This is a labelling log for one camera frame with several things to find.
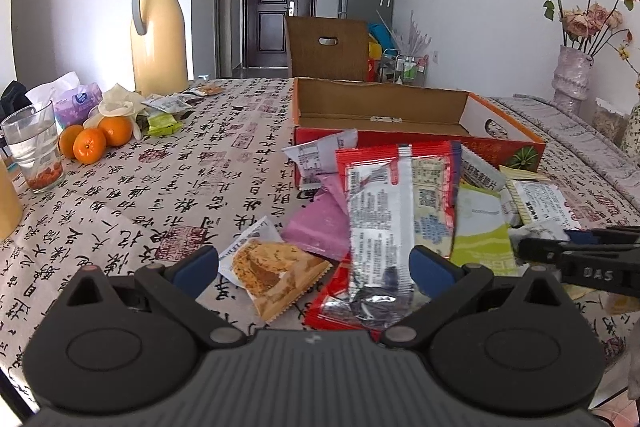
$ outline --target qr code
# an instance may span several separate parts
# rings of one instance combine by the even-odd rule
[[[419,188],[418,200],[420,206],[429,206],[431,208],[438,207],[437,194],[435,190],[428,190],[427,188]]]

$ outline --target orange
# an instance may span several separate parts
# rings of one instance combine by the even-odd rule
[[[81,125],[70,125],[60,134],[58,147],[65,158],[69,158],[70,160],[76,158],[74,155],[74,142],[82,131],[84,131],[84,127]]]
[[[100,120],[98,129],[104,133],[110,147],[126,144],[133,134],[133,125],[126,116],[106,116]]]
[[[100,129],[85,129],[74,142],[74,155],[80,163],[96,163],[107,149],[107,139]]]

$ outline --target gray thermos handle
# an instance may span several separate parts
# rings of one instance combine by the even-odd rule
[[[146,26],[140,11],[140,0],[131,0],[131,11],[133,12],[133,24],[136,27],[136,32],[138,35],[146,35]]]

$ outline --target glass cup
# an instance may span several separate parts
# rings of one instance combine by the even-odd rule
[[[64,179],[53,102],[22,108],[0,123],[15,162],[36,194]]]

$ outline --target flower vase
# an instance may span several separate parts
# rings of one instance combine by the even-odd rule
[[[582,100],[587,98],[593,58],[586,53],[560,46],[558,66],[551,85],[556,90],[553,101],[564,110],[578,114]]]
[[[632,160],[640,158],[640,99],[631,110],[620,149],[626,152]]]

